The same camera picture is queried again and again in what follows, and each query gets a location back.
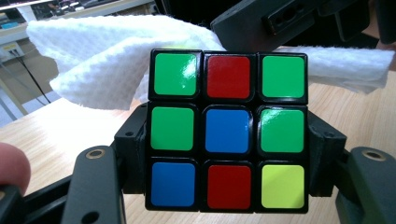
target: cable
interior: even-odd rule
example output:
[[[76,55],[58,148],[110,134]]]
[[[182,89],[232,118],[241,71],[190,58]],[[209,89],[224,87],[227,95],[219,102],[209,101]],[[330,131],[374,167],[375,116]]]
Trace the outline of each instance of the cable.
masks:
[[[36,99],[40,104],[46,105],[46,104],[44,104],[40,99],[38,99],[38,97],[36,97],[36,93],[35,93],[30,87],[28,87],[26,84],[24,84],[24,83],[20,80],[20,78],[19,78],[18,76],[15,76],[7,67],[5,67],[5,66],[3,65],[3,63],[0,63],[0,66],[2,66],[2,67],[4,68],[4,70],[6,70],[6,72],[8,72],[8,73],[11,75],[11,77],[15,78],[26,90],[28,90],[28,91],[30,92],[30,94],[32,94],[32,96],[34,96],[35,99]]]
[[[30,70],[27,68],[26,64],[24,63],[23,59],[20,57],[20,54],[14,49],[11,50],[9,53],[11,53],[21,64],[22,66],[26,69],[27,73],[29,74],[30,78],[33,80],[33,82],[35,83],[35,85],[38,87],[38,89],[40,90],[41,94],[43,94],[44,98],[46,98],[47,102],[50,104],[50,100],[49,98],[47,98],[46,93],[43,92],[43,90],[41,89],[40,85],[38,84],[38,82],[35,80],[35,77],[33,76],[33,74],[30,72]]]

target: wooden table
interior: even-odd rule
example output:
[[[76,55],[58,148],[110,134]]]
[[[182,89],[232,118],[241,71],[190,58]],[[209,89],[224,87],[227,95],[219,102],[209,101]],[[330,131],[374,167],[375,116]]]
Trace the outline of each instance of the wooden table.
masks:
[[[396,73],[387,87],[368,95],[313,84],[309,109],[348,139],[346,149],[375,147],[396,157]],[[103,111],[58,100],[0,129],[0,141],[25,151],[32,165],[28,192],[72,174],[82,150],[109,145],[130,111]],[[142,195],[125,195],[128,223],[339,223],[334,195],[310,197],[306,215],[206,214],[147,211]]]

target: cube face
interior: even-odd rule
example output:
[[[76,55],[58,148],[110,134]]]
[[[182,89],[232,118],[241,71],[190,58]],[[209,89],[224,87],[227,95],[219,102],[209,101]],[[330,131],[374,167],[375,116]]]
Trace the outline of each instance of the cube face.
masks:
[[[262,167],[262,206],[267,209],[300,209],[305,203],[304,167],[266,164]]]
[[[200,84],[201,51],[153,51],[148,98],[194,99]]]
[[[304,69],[302,58],[264,57],[262,59],[262,94],[267,97],[302,97],[304,95]]]
[[[251,115],[243,108],[211,107],[205,112],[205,150],[209,153],[247,153]]]
[[[207,205],[211,209],[246,210],[251,206],[251,168],[213,164],[208,168]]]
[[[151,147],[189,151],[193,147],[194,111],[190,108],[157,106],[151,115]]]
[[[306,68],[305,56],[259,53],[259,96],[268,104],[306,105]]]
[[[148,206],[194,210],[197,170],[193,162],[155,161],[150,165]]]
[[[288,108],[264,108],[259,127],[263,152],[299,153],[304,150],[304,112]]]
[[[207,59],[207,96],[247,99],[250,96],[250,59],[241,56],[210,56]]]
[[[152,51],[147,209],[306,213],[306,65],[293,53]]]

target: textured paper towel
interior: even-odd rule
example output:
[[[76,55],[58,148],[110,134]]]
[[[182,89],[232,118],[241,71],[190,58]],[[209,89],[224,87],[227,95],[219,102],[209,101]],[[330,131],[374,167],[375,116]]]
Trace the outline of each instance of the textured paper towel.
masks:
[[[309,81],[370,93],[387,84],[393,50],[293,47],[278,52],[308,55]]]
[[[73,103],[100,109],[129,109],[152,49],[224,50],[206,28],[165,16],[31,21],[27,34],[58,65],[51,87]],[[147,77],[143,84],[137,98],[145,100]]]
[[[51,87],[75,104],[100,109],[129,109],[134,97],[147,101],[152,49],[224,50],[213,32],[166,16],[31,21],[27,34],[58,65]],[[393,55],[370,49],[280,50],[308,54],[309,80],[364,92],[385,86]]]

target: finger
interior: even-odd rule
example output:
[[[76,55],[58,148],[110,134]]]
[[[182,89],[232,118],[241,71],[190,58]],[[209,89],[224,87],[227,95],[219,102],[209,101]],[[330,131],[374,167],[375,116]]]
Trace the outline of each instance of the finger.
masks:
[[[31,170],[25,154],[18,148],[0,143],[0,185],[15,185],[26,192]]]

